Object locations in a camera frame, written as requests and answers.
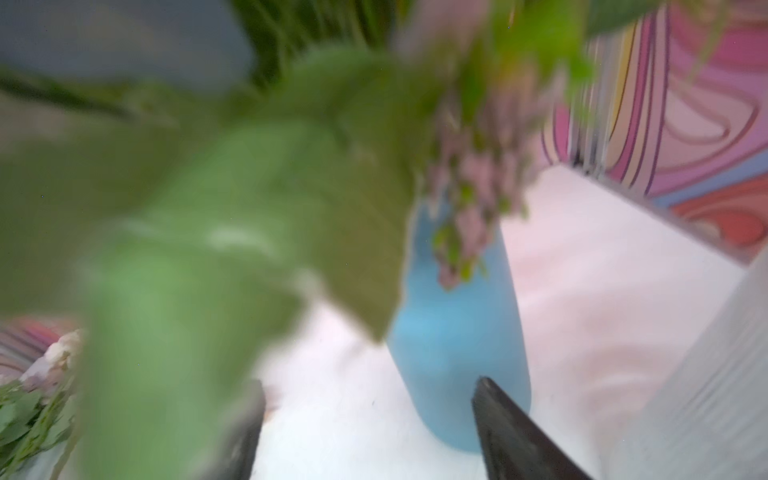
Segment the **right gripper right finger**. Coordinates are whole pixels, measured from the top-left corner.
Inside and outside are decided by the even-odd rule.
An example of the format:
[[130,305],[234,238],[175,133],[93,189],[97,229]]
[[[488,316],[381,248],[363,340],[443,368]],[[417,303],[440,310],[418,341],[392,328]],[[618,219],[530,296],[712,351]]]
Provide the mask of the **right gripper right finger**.
[[591,479],[492,379],[478,379],[471,403],[490,479]]

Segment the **blue hydrangea bunch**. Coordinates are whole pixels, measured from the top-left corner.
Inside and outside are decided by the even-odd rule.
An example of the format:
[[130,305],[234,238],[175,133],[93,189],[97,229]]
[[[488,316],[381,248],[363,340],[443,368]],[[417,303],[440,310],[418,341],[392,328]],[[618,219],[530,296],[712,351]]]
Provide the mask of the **blue hydrangea bunch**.
[[191,479],[246,378],[327,298],[383,340],[418,217],[433,285],[527,210],[530,138],[592,76],[588,41],[653,1],[406,1],[392,41],[239,1],[249,82],[202,93],[3,67],[42,107],[1,144],[1,314],[67,316],[82,479]]

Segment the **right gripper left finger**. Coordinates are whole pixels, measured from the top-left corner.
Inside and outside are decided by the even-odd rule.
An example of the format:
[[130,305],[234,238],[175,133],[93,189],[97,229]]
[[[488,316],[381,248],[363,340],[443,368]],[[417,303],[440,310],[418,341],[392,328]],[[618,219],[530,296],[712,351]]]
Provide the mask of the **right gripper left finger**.
[[266,416],[263,383],[252,379],[242,398],[242,406],[217,455],[198,476],[205,480],[251,478],[256,451]]

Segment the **teal ceramic vase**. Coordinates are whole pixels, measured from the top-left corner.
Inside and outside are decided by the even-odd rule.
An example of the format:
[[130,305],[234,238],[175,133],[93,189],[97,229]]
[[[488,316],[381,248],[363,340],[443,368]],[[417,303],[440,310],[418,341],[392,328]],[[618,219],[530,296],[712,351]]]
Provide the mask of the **teal ceramic vase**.
[[507,251],[500,230],[482,256],[485,271],[446,291],[438,282],[432,236],[445,218],[417,210],[404,301],[387,346],[417,413],[448,446],[477,453],[471,399],[489,377],[523,410],[531,384]]

